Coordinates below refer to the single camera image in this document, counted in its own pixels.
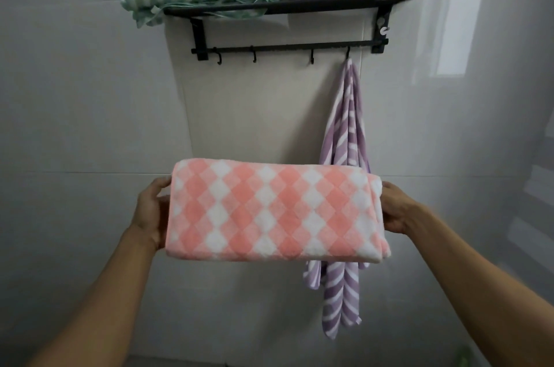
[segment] person's right arm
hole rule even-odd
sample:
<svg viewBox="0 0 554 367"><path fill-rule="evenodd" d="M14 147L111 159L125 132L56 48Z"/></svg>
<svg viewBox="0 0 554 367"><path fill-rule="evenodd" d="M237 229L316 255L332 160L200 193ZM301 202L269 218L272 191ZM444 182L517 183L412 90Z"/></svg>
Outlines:
<svg viewBox="0 0 554 367"><path fill-rule="evenodd" d="M554 366L554 307L491 264L424 205L383 182L385 228L406 234L495 366Z"/></svg>

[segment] black shelf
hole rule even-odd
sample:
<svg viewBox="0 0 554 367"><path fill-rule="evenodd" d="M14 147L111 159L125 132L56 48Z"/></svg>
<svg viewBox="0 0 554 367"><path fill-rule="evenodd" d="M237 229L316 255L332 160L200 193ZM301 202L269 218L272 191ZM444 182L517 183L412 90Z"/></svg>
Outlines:
<svg viewBox="0 0 554 367"><path fill-rule="evenodd" d="M163 13L170 16L177 16L190 19L194 34L196 47L192 53L196 54L198 61L208 60L208 54L218 54L219 63L222 62L222 53L233 52L253 52L254 62L256 62L255 53L257 51L287 51L287 50L314 50L330 48L350 48L371 46L371 52L382 54L384 46L388 44L387 33L389 30L388 21L392 7L395 4L406 0L291 0L275 1L272 3L255 4L226 4L201 7L167 7ZM358 42L328 42L319 44L294 44L294 45L264 45L264 46L242 46L238 48L208 48L205 41L204 23L202 16L210 16L210 13L232 12L236 10L259 10L265 9L265 14L295 14L295 13L313 13L313 12L331 12L336 10L356 10L378 8L376 21L373 30L373 39L371 41Z"/></svg>

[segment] purple towel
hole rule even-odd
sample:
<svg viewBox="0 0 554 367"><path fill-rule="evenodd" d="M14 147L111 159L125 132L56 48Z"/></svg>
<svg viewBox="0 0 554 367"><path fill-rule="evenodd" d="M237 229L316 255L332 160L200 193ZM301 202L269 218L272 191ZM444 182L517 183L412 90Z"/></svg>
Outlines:
<svg viewBox="0 0 554 367"><path fill-rule="evenodd" d="M355 166L364 168L368 173L370 171L366 155L360 82L351 59L346 60L342 70L319 163ZM325 287L322 323L323 331L329 338L336 338L339 322L351 326L362 321L358 270L369 265L321 261L306 263L304 281L308 287L318 289L320 284Z"/></svg>

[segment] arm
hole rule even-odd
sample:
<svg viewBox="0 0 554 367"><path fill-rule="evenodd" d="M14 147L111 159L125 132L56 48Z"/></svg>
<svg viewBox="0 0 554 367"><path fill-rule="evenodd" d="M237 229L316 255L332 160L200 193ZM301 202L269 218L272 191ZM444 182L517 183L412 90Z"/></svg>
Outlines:
<svg viewBox="0 0 554 367"><path fill-rule="evenodd" d="M152 259L164 243L169 202L157 196L170 182L158 178L141 192L131 226L81 307L29 367L123 365Z"/></svg>
<svg viewBox="0 0 554 367"><path fill-rule="evenodd" d="M383 182L385 228L406 234L493 365L554 365L554 307L491 264L425 206Z"/></svg>

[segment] forearm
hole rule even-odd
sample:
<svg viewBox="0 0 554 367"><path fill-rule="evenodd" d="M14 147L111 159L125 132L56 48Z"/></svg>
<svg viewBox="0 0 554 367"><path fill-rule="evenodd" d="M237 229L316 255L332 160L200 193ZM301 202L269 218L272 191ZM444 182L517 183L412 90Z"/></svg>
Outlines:
<svg viewBox="0 0 554 367"><path fill-rule="evenodd" d="M121 366L155 252L140 229L126 230L76 315L30 366Z"/></svg>
<svg viewBox="0 0 554 367"><path fill-rule="evenodd" d="M490 362L544 365L554 359L554 308L484 259L425 207L408 236Z"/></svg>

